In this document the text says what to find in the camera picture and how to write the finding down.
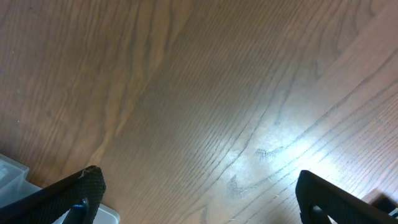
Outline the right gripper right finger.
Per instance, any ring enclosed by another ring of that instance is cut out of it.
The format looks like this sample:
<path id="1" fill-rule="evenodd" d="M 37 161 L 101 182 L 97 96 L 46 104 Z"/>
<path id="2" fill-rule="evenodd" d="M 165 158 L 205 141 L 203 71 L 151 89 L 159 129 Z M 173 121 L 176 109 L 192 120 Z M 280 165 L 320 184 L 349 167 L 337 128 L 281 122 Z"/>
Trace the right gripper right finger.
<path id="1" fill-rule="evenodd" d="M 359 199 L 314 173 L 302 170 L 295 195 L 302 223 L 397 224 L 397 201 L 377 189 Z"/>

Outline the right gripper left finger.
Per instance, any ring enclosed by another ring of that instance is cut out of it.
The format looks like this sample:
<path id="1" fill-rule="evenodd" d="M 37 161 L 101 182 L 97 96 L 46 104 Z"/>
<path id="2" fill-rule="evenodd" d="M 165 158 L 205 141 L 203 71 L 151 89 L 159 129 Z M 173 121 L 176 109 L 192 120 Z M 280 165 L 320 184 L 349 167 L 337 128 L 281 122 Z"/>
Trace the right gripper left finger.
<path id="1" fill-rule="evenodd" d="M 100 167 L 89 166 L 1 209 L 1 223 L 92 224 L 106 184 Z"/>

